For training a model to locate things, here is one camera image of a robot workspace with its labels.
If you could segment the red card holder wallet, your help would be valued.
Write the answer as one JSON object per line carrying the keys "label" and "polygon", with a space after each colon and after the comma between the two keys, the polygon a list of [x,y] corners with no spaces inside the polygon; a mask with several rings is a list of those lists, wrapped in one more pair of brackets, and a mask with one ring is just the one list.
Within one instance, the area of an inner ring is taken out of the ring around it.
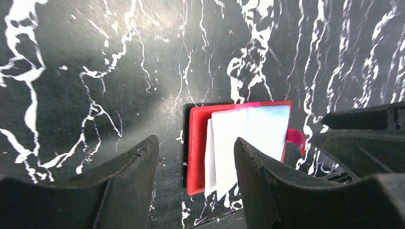
{"label": "red card holder wallet", "polygon": [[189,110],[186,191],[222,199],[237,183],[234,146],[241,138],[284,162],[287,144],[306,153],[306,137],[290,128],[291,101],[215,104]]}

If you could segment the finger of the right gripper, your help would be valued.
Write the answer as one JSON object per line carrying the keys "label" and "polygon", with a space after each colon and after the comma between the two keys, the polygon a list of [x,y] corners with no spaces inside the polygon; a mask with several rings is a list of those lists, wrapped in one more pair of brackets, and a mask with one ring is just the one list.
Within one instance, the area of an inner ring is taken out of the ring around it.
{"label": "finger of the right gripper", "polygon": [[328,130],[314,134],[311,143],[354,180],[404,173],[404,102],[329,113],[321,122]]}

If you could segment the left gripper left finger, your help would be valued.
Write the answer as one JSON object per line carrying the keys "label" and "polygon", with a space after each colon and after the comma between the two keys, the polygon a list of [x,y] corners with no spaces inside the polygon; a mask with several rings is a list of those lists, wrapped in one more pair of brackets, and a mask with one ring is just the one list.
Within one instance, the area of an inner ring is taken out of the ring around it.
{"label": "left gripper left finger", "polygon": [[150,135],[127,152],[64,182],[29,184],[0,177],[3,229],[144,229],[159,140]]}

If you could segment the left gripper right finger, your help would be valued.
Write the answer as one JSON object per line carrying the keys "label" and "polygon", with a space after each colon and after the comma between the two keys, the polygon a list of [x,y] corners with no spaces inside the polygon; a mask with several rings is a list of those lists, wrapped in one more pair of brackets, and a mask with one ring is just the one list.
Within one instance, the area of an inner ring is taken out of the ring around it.
{"label": "left gripper right finger", "polygon": [[238,185],[250,229],[402,229],[405,176],[342,184],[295,170],[238,138]]}

